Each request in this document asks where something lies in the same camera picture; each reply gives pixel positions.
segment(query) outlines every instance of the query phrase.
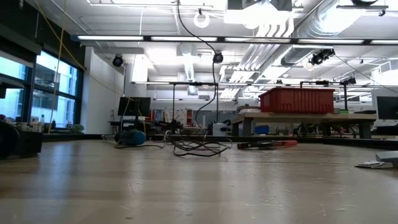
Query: window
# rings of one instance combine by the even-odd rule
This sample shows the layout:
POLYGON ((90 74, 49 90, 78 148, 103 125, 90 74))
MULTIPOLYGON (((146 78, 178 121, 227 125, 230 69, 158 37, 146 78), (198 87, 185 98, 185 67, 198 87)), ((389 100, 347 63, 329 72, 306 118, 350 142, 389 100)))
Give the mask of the window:
POLYGON ((25 80, 26 69, 27 67, 25 65, 0 57, 0 73, 2 74, 25 80))
POLYGON ((54 104, 52 120, 57 124, 56 128, 66 128, 68 123, 73 124, 75 114, 75 100, 63 96, 54 97, 51 93, 34 90, 32 104, 32 117, 41 118, 44 115, 44 122, 51 123, 51 110, 54 104))
POLYGON ((55 88, 57 91, 76 96, 77 69, 42 52, 36 58, 35 84, 55 88))
POLYGON ((12 119, 21 117, 23 99, 24 90, 7 89, 6 98, 0 99, 0 114, 12 119))

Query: ceiling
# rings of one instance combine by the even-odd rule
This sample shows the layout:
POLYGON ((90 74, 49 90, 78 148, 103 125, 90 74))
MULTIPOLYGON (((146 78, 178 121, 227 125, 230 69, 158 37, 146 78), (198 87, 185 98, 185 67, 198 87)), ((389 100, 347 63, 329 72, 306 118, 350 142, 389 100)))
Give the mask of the ceiling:
MULTIPOLYGON (((34 7, 36 1, 44 11, 44 14, 62 26, 64 0, 27 0, 34 7)), ((99 3, 100 0, 67 0, 66 12, 70 16, 65 20, 65 30, 70 34, 108 34, 108 35, 189 35, 176 20, 172 9, 151 9, 151 8, 120 8, 106 6, 91 6, 88 1, 99 3)), ((102 0, 102 3, 111 3, 112 0, 102 0)), ((296 12, 294 24, 298 24, 303 17, 309 13, 321 0, 302 0, 304 10, 296 12)), ((245 28, 242 24, 225 24, 223 11, 210 12, 210 24, 202 29, 193 23, 196 9, 182 9, 181 17, 187 29, 196 35, 201 36, 253 36, 257 29, 245 28)), ((396 38, 398 36, 398 11, 388 11, 383 17, 378 16, 379 12, 367 12, 354 24, 337 37, 340 38, 396 38)), ((110 49, 116 54, 121 47, 141 47, 148 52, 156 52, 162 49, 165 51, 176 51, 177 43, 153 43, 153 42, 102 42, 103 49, 110 49)), ((205 44, 196 44, 198 51, 208 51, 205 44)), ((212 44, 216 50, 227 52, 231 61, 239 62, 249 47, 248 44, 212 44)), ((336 46, 336 55, 346 61, 349 65, 361 72, 368 72, 376 68, 378 63, 383 63, 391 57, 398 57, 398 47, 347 47, 336 46)), ((219 73, 221 65, 215 67, 215 73, 219 73)), ((153 69, 149 69, 149 79, 156 80, 157 77, 177 76, 183 72, 182 63, 161 64, 154 63, 153 69)), ((195 72, 209 73, 211 75, 211 62, 194 63, 195 72)), ((331 58, 312 71, 306 68, 292 68, 286 74, 289 79, 332 79, 341 74, 352 71, 352 68, 338 58, 331 58)), ((369 80, 362 75, 357 75, 357 82, 367 83, 369 80)))

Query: workbench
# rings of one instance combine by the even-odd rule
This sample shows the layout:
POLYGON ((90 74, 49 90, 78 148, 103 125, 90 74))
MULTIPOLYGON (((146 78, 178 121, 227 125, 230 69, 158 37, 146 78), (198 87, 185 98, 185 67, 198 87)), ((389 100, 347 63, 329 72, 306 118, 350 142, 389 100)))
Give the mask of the workbench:
POLYGON ((371 124, 377 119, 376 114, 283 114, 283 113, 243 113, 232 119, 232 135, 239 136, 239 124, 243 124, 243 136, 252 135, 252 126, 256 123, 319 123, 330 136, 332 124, 358 124, 359 137, 371 139, 371 124))

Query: table surface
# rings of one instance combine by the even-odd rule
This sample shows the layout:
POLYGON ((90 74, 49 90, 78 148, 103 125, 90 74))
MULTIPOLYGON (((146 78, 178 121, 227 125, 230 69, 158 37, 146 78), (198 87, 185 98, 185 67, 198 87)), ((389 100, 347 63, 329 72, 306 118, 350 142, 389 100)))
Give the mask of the table surface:
POLYGON ((283 114, 283 113, 243 113, 232 119, 232 123, 240 123, 245 118, 252 118, 255 121, 263 122, 340 122, 340 121, 369 121, 377 119, 376 114, 283 114))
POLYGON ((398 171, 375 150, 299 144, 178 158, 114 142, 44 143, 0 161, 1 223, 396 223, 398 171))

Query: computer monitor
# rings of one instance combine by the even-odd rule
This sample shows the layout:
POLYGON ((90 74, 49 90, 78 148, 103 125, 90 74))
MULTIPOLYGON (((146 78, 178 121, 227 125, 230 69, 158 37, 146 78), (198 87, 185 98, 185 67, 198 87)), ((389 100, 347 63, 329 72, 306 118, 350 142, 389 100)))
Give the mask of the computer monitor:
POLYGON ((379 119, 398 120, 398 97, 377 96, 379 119))
POLYGON ((149 108, 150 108, 150 97, 120 97, 118 115, 149 116, 150 115, 149 108))

